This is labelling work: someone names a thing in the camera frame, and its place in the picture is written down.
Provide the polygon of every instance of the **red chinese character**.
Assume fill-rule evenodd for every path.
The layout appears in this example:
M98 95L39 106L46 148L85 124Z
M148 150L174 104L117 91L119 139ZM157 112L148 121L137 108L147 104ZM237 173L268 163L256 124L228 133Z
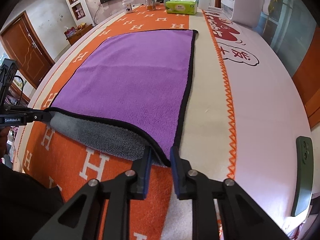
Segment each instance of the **red chinese character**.
M244 58L244 59L247 59L247 60L250 60L248 54L246 54L245 52L239 52L239 51L236 51L235 49L231 49L233 54L234 54L234 57L240 57L240 58Z
M220 46L220 51L222 52L223 55L225 55L224 52L229 52L229 51L227 51L227 50L224 50L224 49L222 48L222 46Z

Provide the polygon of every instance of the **towel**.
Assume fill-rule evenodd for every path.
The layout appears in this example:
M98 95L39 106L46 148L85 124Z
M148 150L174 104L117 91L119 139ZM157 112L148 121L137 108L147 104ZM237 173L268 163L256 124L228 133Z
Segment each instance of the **towel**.
M50 107L49 125L88 147L170 166L191 90L196 30L126 33L104 41Z

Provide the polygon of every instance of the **white bottle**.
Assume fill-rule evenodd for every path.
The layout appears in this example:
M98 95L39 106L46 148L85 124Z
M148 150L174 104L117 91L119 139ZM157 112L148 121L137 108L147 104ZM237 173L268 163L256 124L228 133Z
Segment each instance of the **white bottle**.
M201 10L208 10L209 2L210 0L199 0L198 8Z
M122 7L124 9L124 13L131 13L132 12L132 6L129 0L123 0L122 1Z

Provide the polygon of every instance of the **white shelving unit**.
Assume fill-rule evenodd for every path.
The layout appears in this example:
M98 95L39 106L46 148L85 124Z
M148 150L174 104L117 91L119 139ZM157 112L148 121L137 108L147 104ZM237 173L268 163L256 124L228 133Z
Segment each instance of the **white shelving unit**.
M77 26L81 23L95 25L85 0L66 0L66 2Z

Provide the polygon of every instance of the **white appliance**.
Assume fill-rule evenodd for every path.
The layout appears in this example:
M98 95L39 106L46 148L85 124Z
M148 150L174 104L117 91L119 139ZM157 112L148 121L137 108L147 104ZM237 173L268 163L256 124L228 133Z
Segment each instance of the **white appliance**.
M269 3L270 0L221 0L221 9L231 21L255 28L262 9L268 14Z

